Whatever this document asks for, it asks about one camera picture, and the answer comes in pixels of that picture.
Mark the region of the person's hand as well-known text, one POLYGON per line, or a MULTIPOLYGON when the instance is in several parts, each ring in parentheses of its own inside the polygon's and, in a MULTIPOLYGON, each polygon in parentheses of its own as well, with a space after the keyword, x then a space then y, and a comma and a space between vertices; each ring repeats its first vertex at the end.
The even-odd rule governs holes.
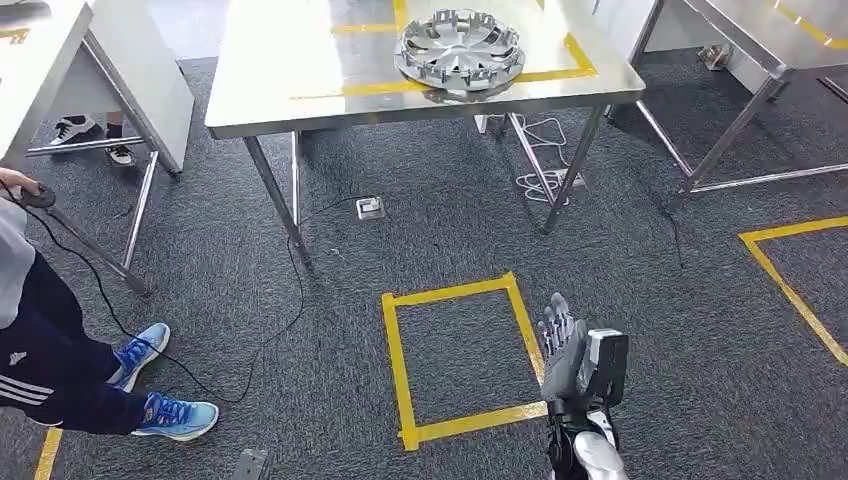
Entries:
POLYGON ((39 183, 17 170, 1 167, 0 176, 1 197, 4 199, 10 199, 12 197, 12 191, 15 189, 23 189, 32 196, 39 196, 41 194, 39 183))

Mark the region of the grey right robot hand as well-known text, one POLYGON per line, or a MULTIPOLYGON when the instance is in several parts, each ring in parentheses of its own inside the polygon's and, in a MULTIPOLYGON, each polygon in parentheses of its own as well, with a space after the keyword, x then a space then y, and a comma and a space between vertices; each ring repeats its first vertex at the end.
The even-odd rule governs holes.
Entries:
POLYGON ((537 323, 543 340, 544 376, 540 386, 546 402, 566 400, 578 393, 578 376, 588 336, 587 323, 576 319, 565 297, 554 292, 537 323))

